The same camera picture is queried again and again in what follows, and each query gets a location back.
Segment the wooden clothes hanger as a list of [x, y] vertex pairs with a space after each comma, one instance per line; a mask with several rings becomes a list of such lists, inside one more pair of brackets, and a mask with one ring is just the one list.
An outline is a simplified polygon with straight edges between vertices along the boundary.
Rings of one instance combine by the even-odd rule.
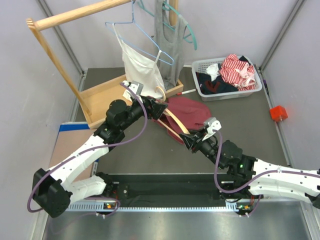
[[[156, 101], [159, 103], [165, 103], [165, 91], [160, 86], [156, 86], [154, 92], [160, 94], [160, 97], [157, 97]], [[185, 127], [185, 125], [168, 108], [164, 110], [164, 115], [171, 117], [184, 134], [190, 134], [189, 130]], [[181, 144], [183, 143], [183, 139], [180, 137], [180, 135], [177, 132], [175, 132], [170, 126], [168, 126], [160, 119], [158, 119], [157, 122], [160, 123], [167, 130], [169, 130], [169, 132], [175, 136], [176, 140], [178, 140]]]

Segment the red tank top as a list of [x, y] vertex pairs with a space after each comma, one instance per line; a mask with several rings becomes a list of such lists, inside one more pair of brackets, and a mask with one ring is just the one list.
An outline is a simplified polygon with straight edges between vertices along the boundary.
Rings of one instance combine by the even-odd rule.
[[[187, 130], [202, 129], [204, 122], [212, 117], [210, 109], [205, 104], [183, 96], [168, 98], [167, 109], [181, 121]], [[171, 116], [163, 113], [159, 120], [177, 135], [183, 133], [182, 129]], [[161, 127], [165, 127], [159, 121], [157, 121], [157, 123]], [[167, 128], [166, 130], [168, 135], [176, 140], [179, 144], [184, 144], [184, 142], [172, 131]]]

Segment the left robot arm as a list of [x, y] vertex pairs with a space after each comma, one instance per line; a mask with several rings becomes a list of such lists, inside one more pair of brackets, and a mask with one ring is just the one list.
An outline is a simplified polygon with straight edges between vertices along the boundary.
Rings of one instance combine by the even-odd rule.
[[97, 159], [124, 145], [124, 131], [139, 118], [158, 120], [167, 106], [150, 96], [133, 99], [130, 106], [121, 99], [112, 101], [105, 121], [81, 147], [61, 163], [34, 173], [29, 200], [35, 201], [50, 217], [57, 218], [77, 201], [97, 195], [109, 198], [114, 187], [108, 183], [106, 175], [100, 173], [85, 180], [75, 179]]

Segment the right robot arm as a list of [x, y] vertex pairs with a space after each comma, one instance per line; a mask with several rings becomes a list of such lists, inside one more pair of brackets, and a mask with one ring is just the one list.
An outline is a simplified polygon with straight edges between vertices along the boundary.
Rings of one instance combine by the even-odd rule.
[[216, 188], [239, 198], [271, 196], [292, 198], [320, 207], [319, 170], [301, 170], [272, 164], [243, 154], [230, 140], [219, 136], [213, 142], [204, 131], [180, 134], [185, 146], [193, 153], [201, 152], [215, 165], [213, 180]]

